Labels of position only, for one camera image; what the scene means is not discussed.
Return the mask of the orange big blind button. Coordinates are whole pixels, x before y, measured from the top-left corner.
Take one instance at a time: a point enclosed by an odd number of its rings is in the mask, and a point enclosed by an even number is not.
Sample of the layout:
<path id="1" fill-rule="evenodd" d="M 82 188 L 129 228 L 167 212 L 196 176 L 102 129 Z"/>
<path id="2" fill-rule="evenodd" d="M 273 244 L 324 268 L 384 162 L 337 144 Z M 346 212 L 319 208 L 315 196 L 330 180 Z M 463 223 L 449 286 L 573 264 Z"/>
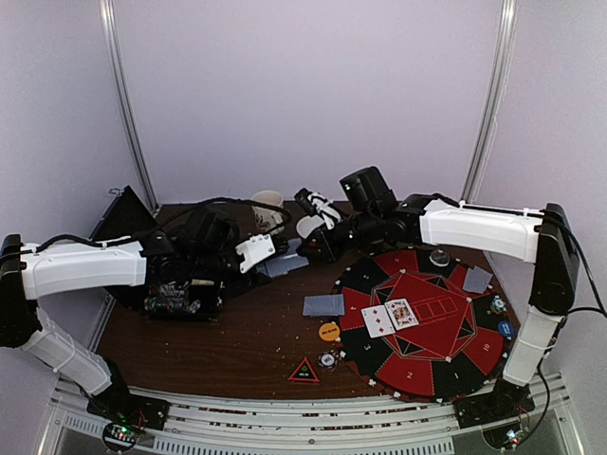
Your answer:
<path id="1" fill-rule="evenodd" d="M 335 322 L 326 322 L 319 328 L 318 335 L 326 342 L 337 341 L 340 338 L 340 327 Z"/>

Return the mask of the black round dealer puck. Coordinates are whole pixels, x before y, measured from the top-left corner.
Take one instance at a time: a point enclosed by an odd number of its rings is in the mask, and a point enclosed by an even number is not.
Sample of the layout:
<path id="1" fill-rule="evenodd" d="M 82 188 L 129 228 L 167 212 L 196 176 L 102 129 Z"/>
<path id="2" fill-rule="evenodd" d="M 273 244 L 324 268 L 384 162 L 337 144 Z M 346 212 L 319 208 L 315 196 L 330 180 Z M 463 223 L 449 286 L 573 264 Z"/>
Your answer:
<path id="1" fill-rule="evenodd" d="M 429 260 L 435 266 L 446 267 L 451 261 L 451 256 L 447 251 L 437 248 L 431 252 Z"/>

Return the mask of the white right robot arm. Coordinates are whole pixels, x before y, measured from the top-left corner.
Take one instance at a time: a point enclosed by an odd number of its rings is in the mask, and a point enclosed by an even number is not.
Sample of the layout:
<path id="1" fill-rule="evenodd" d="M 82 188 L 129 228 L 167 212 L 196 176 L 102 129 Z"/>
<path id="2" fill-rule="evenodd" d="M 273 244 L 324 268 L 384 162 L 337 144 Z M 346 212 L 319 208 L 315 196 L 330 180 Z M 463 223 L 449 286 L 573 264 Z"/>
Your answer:
<path id="1" fill-rule="evenodd" d="M 529 383 L 552 348 L 577 295 L 582 251 L 564 208 L 510 209 L 453 200 L 440 193 L 396 197 L 381 171 L 366 167 L 340 181 L 351 212 L 317 191 L 298 190 L 296 203 L 321 223 L 304 235 L 303 254 L 334 262 L 351 249 L 373 244 L 458 247 L 525 264 L 530 272 L 528 308 L 502 384 L 487 396 L 492 417 L 503 419 L 523 402 Z"/>

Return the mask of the blue small blind button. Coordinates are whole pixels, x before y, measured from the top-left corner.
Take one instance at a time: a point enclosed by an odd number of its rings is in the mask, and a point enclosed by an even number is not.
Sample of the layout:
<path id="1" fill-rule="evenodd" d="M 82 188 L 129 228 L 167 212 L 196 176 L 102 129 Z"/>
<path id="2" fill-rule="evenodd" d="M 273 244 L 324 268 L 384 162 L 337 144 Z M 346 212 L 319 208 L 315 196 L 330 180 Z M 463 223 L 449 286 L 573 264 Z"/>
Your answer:
<path id="1" fill-rule="evenodd" d="M 497 330 L 502 337 L 512 338 L 516 335 L 513 325 L 507 320 L 500 321 L 498 323 Z"/>

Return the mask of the three of diamonds card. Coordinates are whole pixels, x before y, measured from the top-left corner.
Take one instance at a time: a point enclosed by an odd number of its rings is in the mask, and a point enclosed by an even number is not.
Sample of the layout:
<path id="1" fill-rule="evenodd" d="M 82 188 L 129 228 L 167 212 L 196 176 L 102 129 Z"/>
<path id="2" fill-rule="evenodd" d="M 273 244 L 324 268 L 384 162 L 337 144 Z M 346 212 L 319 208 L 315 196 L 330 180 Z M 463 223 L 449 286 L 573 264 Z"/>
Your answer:
<path id="1" fill-rule="evenodd" d="M 384 305 L 362 308 L 360 312 L 370 338 L 386 337 L 395 333 L 395 327 Z"/>

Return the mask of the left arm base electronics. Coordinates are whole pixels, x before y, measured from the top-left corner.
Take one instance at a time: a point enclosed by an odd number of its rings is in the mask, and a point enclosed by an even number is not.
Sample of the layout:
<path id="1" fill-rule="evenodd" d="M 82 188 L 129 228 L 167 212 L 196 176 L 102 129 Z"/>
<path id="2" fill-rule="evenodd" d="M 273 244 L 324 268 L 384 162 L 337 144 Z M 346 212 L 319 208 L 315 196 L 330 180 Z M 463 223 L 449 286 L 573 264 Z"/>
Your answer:
<path id="1" fill-rule="evenodd" d="M 163 430 L 170 403 L 166 400 L 131 395 L 126 403 L 107 404 L 97 397 L 88 397 L 86 410 L 107 420 L 101 441 L 112 453 L 122 454 L 139 443 L 152 439 L 150 430 Z"/>

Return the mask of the blue grey cloth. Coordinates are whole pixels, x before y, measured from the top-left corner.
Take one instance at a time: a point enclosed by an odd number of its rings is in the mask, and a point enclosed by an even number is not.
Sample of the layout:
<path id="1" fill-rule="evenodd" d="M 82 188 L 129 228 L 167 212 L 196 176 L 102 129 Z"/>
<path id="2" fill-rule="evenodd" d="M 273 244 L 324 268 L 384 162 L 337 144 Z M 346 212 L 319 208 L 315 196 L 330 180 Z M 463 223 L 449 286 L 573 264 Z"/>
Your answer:
<path id="1" fill-rule="evenodd" d="M 270 278 L 277 278 L 309 266 L 309 260 L 297 252 L 301 244 L 301 239 L 290 239 L 285 254 L 264 261 L 257 266 L 256 270 Z"/>

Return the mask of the dealt card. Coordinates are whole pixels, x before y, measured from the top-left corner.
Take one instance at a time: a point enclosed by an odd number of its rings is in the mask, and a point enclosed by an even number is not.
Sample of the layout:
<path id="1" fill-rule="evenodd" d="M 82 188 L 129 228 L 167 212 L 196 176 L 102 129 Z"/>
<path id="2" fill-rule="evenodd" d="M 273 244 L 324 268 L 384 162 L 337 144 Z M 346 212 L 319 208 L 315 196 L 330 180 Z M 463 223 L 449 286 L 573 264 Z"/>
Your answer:
<path id="1" fill-rule="evenodd" d="M 303 300 L 305 317 L 340 317 L 345 315 L 342 294 L 307 296 Z"/>
<path id="2" fill-rule="evenodd" d="M 493 275 L 485 269 L 475 266 L 466 272 L 463 290 L 474 294 L 483 294 L 487 291 Z"/>

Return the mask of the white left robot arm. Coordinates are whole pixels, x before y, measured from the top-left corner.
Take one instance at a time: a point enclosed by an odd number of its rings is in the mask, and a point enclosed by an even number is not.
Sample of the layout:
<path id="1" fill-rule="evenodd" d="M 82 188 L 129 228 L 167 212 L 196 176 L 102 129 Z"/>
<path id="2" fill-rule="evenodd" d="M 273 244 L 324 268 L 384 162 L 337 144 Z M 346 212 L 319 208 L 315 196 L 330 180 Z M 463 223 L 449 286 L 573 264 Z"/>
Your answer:
<path id="1" fill-rule="evenodd" d="M 149 212 L 110 209 L 92 236 L 59 234 L 26 243 L 19 234 L 1 243 L 1 345 L 37 357 L 77 383 L 117 421 L 136 413 L 136 399 L 107 357 L 92 353 L 54 321 L 39 301 L 104 290 L 139 309 L 165 299 L 193 309 L 217 303 L 221 285 L 252 283 L 256 236 L 243 236 L 223 202 L 199 203 L 158 222 Z"/>

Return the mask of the poker chip stack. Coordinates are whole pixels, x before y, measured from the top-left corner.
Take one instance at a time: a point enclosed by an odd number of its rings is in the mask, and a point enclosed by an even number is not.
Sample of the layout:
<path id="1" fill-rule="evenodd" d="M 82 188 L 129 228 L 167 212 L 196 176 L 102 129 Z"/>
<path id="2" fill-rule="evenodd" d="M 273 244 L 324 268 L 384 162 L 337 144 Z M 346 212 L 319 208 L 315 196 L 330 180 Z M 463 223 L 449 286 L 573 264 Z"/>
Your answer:
<path id="1" fill-rule="evenodd" d="M 493 314 L 503 315 L 507 310 L 506 302 L 500 296 L 494 296 L 490 302 L 489 310 Z"/>
<path id="2" fill-rule="evenodd" d="M 326 371 L 333 371 L 339 364 L 340 355 L 337 351 L 325 351 L 319 354 L 317 363 L 320 368 Z"/>

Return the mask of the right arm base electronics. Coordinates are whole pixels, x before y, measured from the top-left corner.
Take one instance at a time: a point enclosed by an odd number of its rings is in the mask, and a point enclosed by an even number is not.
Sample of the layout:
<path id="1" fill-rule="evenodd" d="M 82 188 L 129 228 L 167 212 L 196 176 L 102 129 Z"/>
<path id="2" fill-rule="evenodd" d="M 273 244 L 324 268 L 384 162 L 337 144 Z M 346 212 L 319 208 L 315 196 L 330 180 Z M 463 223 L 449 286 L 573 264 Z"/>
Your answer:
<path id="1" fill-rule="evenodd" d="M 528 386 L 516 386 L 502 378 L 491 392 L 453 402 L 460 428 L 489 425 L 482 431 L 485 442 L 502 452 L 513 450 L 523 439 L 521 416 L 535 409 Z"/>

